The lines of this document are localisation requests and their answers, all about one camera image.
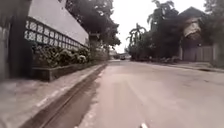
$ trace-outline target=white wall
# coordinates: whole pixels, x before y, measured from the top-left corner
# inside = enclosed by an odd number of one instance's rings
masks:
[[[81,44],[85,44],[89,38],[88,33],[65,9],[63,2],[58,0],[32,0],[29,16]]]

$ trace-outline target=fence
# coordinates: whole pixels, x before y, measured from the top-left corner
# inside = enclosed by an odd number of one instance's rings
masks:
[[[87,46],[31,17],[26,20],[24,38],[34,43],[48,44],[65,49],[88,49]]]

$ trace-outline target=curb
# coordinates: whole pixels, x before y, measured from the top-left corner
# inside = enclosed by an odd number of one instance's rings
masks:
[[[173,67],[173,68],[182,68],[182,69],[198,70],[198,71],[203,71],[203,72],[224,73],[224,70],[222,70],[222,69],[186,67],[186,66],[179,66],[179,65],[159,64],[159,63],[147,63],[147,64],[159,65],[159,66],[167,66],[167,67]]]
[[[107,66],[107,63],[102,64],[93,73],[82,79],[76,85],[72,87],[64,95],[53,101],[51,104],[46,106],[44,109],[39,111],[34,117],[29,119],[19,128],[44,128],[61,109],[81,90],[85,85],[94,81],[98,74]]]

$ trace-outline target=house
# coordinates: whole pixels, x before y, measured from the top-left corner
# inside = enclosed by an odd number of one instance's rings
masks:
[[[89,35],[65,8],[66,0],[16,1],[18,6],[9,7],[13,5],[9,2],[4,8],[5,12],[13,9],[10,20],[2,19],[8,14],[0,14],[0,79],[29,74],[32,44],[88,48]]]
[[[212,62],[213,45],[202,37],[201,22],[207,15],[190,7],[179,14],[183,36],[179,56],[183,61]]]

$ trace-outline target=sky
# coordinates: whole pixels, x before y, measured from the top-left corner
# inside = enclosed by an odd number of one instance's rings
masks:
[[[173,0],[175,8],[182,12],[189,7],[195,7],[204,11],[205,0]],[[147,24],[149,14],[153,13],[156,8],[151,0],[114,0],[114,13],[112,19],[115,23],[119,24],[119,34],[117,35],[122,44],[116,46],[115,49],[118,53],[123,53],[124,48],[129,45],[126,38],[129,36],[129,31],[136,26],[136,23],[149,30],[150,26]]]

